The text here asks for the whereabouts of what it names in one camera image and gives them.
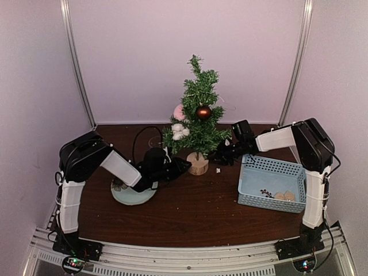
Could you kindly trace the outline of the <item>white cotton flower ornament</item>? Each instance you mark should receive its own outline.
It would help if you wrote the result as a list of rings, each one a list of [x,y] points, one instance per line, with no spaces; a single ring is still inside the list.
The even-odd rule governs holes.
[[[180,123],[172,124],[171,130],[172,130],[172,139],[174,141],[181,140],[182,138],[185,138],[190,134],[190,130]]]

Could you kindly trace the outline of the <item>beige burlap bow ornament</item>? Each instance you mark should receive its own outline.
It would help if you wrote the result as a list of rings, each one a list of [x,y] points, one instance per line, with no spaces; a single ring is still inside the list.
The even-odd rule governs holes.
[[[274,195],[274,198],[276,200],[284,200],[284,201],[291,201],[291,202],[294,202],[296,200],[295,194],[290,191],[286,191],[285,193],[277,192]]]

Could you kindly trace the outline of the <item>pink pompom ornament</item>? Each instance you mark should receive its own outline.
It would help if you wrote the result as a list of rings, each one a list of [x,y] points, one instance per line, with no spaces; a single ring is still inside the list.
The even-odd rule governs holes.
[[[172,115],[176,120],[183,121],[186,119],[186,116],[183,111],[183,105],[179,104],[175,107]]]

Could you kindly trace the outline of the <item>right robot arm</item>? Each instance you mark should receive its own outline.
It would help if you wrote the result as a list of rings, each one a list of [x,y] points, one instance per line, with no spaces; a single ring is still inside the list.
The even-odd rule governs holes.
[[[210,162],[227,166],[241,158],[238,203],[290,213],[303,213],[298,253],[316,244],[324,226],[328,180],[335,146],[315,118],[272,128],[255,135],[246,120],[232,125],[237,142],[224,140]]]

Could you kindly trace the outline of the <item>small green christmas tree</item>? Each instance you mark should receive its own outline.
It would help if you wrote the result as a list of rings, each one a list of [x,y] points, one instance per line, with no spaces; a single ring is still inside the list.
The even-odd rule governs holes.
[[[170,118],[172,124],[180,123],[190,130],[190,134],[181,140],[174,141],[171,126],[163,130],[163,146],[177,154],[181,150],[190,150],[186,160],[192,163],[189,173],[195,176],[204,175],[209,168],[208,156],[214,152],[220,143],[231,138],[231,131],[218,129],[218,123],[224,115],[224,108],[217,104],[219,95],[215,92],[215,85],[219,81],[219,73],[213,69],[204,70],[201,66],[202,58],[193,55],[189,61],[192,79],[185,79],[185,91],[181,98],[186,119]],[[201,121],[196,116],[199,106],[207,105],[212,110],[211,117]]]

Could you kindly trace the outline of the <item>blue plastic basket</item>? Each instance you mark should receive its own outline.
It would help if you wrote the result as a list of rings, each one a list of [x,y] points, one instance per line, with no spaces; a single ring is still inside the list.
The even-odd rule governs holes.
[[[305,181],[305,170],[300,164],[246,154],[241,161],[237,202],[257,208],[301,213],[306,205]],[[261,189],[266,189],[273,196],[277,192],[290,191],[296,200],[267,198],[261,194]]]

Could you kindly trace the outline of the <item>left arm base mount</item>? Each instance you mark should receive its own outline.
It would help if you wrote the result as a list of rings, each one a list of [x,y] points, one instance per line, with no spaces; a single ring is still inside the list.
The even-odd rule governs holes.
[[[61,266],[65,273],[75,275],[84,269],[87,262],[99,261],[102,243],[80,239],[79,232],[65,234],[57,230],[56,233],[52,249],[64,255]]]

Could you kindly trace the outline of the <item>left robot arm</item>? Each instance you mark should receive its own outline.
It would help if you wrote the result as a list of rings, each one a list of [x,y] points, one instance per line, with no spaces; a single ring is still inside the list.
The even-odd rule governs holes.
[[[72,233],[78,231],[82,191],[87,180],[102,167],[113,175],[110,189],[113,198],[123,205],[135,206],[149,201],[161,182],[171,182],[191,168],[191,162],[171,156],[168,148],[151,148],[138,164],[125,158],[113,144],[96,131],[88,132],[62,146],[59,152],[59,227],[65,233],[61,247],[78,255],[83,244]]]

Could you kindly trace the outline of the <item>dark red bauble ornament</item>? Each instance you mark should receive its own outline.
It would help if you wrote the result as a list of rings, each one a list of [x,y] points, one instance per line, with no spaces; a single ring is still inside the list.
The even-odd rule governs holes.
[[[209,106],[202,105],[196,109],[195,113],[199,120],[206,121],[211,117],[212,110]]]

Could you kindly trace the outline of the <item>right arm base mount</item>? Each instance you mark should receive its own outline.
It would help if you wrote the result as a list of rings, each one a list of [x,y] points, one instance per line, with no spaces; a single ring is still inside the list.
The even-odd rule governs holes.
[[[279,260],[292,259],[300,273],[311,273],[317,268],[316,252],[325,248],[321,239],[324,226],[314,229],[302,225],[299,237],[278,240],[274,246]]]

